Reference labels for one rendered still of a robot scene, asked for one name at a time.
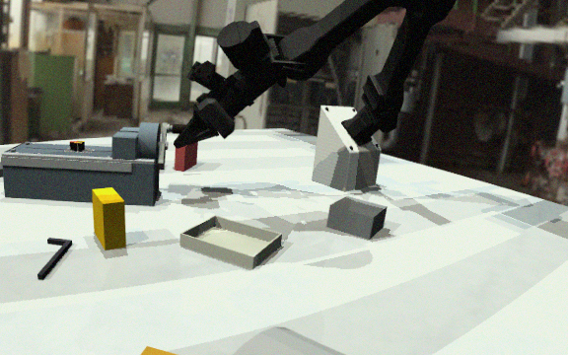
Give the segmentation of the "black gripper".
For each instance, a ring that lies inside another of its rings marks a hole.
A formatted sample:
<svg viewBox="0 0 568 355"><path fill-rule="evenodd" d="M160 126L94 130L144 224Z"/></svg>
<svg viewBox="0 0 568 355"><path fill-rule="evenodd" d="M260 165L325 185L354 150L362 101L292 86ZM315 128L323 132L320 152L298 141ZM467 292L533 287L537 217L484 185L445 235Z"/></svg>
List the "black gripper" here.
<svg viewBox="0 0 568 355"><path fill-rule="evenodd" d="M196 99L199 105L194 104L192 119L174 141L177 148L219 134L226 139L235 132L235 116L247 106L252 106L257 95L239 73L233 74L231 80L216 98L203 93Z"/></svg>

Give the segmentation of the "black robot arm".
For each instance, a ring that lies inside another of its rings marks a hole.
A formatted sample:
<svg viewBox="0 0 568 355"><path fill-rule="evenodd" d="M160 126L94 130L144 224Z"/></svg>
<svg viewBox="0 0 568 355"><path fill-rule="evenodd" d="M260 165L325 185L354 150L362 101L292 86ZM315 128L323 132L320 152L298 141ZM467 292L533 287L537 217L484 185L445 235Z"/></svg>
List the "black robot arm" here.
<svg viewBox="0 0 568 355"><path fill-rule="evenodd" d="M217 42L237 73L257 97L276 82L306 81L319 72L332 50L387 7L406 9L405 17L381 73L369 75L361 100L364 107L343 120L356 144L371 142L375 132L396 129L403 105L404 81L432 26L446 19L457 0L345 0L311 27L289 35L263 34L258 21L232 22ZM211 90L216 98L232 81L215 72L215 64L196 61L186 78Z"/></svg>

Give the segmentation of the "black l-shaped bar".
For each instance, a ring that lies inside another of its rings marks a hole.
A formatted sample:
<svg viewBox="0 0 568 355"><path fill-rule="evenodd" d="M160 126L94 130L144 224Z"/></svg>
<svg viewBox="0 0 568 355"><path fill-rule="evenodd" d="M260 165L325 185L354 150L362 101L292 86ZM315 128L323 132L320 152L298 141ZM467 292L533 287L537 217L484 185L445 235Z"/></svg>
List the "black l-shaped bar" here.
<svg viewBox="0 0 568 355"><path fill-rule="evenodd" d="M37 274L38 280L44 279L44 277L52 269L52 267L56 264L56 262L58 262L61 256L72 245L72 241L68 241L66 239L54 239L54 238L48 238L47 243L52 245L59 245L61 246L61 248L59 248L58 252L48 261L48 263L43 267L43 269Z"/></svg>

